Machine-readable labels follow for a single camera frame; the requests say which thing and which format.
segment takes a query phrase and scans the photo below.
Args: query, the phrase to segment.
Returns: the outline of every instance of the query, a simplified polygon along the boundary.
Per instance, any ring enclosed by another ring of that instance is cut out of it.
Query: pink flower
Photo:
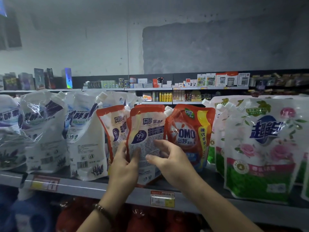
[[[291,159],[290,148],[287,145],[276,145],[270,151],[270,157],[273,161]]]
[[[251,146],[250,144],[241,144],[240,149],[249,158],[257,154],[253,146]]]
[[[281,118],[295,117],[296,111],[291,107],[285,107],[280,112]]]

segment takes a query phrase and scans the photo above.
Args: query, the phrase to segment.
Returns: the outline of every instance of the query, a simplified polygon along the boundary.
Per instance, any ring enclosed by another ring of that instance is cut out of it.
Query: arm
[[[114,218],[133,191],[138,179],[138,162],[140,149],[136,149],[130,163],[126,161],[126,142],[120,143],[113,163],[110,166],[108,187],[103,198],[98,203]],[[77,232],[106,232],[111,225],[106,217],[97,210],[93,210]]]
[[[146,156],[165,179],[191,200],[214,232],[262,232],[227,199],[218,194],[196,173],[180,147],[167,140],[155,140],[155,145],[169,154],[168,158]]]

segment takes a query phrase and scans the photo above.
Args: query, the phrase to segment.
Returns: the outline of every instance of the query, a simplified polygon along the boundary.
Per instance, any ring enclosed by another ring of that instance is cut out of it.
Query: person's right hand
[[[154,140],[154,144],[161,151],[167,153],[168,158],[146,155],[150,164],[156,165],[165,179],[183,193],[189,189],[193,179],[200,178],[183,150],[168,140]]]

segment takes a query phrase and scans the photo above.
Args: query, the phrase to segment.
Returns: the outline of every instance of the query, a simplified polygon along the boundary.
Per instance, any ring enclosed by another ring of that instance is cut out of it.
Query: blue detergent bottle
[[[52,232],[52,213],[45,199],[33,190],[18,189],[12,205],[19,232]]]
[[[0,186],[0,231],[16,232],[14,213],[11,210],[16,195],[11,187]]]

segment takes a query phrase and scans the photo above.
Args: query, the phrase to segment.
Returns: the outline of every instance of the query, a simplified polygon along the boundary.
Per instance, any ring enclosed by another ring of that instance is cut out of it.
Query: forearm
[[[191,181],[185,195],[195,204],[214,232],[261,232],[262,230],[218,194],[201,177]]]
[[[120,199],[110,191],[106,191],[103,198],[98,203],[105,210],[107,210],[114,218],[118,213],[119,208],[125,199]],[[108,219],[98,210],[93,210],[86,218],[83,224],[79,227],[77,232],[106,232],[111,228]]]

